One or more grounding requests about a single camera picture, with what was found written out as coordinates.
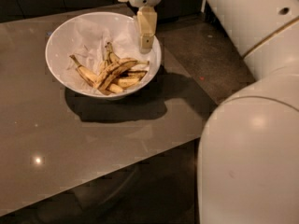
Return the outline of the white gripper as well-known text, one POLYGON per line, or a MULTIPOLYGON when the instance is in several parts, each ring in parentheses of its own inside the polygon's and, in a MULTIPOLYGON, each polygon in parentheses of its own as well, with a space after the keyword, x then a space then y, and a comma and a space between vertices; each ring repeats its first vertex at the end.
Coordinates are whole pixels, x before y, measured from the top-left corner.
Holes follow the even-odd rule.
POLYGON ((132 7, 139 7, 134 16, 139 50, 149 53, 152 50, 157 26, 157 13, 154 9, 162 0, 118 0, 121 3, 129 1, 132 7))

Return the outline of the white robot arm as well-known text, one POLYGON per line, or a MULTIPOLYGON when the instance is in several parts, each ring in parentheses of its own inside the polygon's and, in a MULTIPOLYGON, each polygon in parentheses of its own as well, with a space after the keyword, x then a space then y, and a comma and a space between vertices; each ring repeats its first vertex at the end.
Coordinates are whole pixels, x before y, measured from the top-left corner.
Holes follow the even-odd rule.
POLYGON ((206 0, 255 81, 200 138, 200 224, 299 224, 299 0, 206 0))

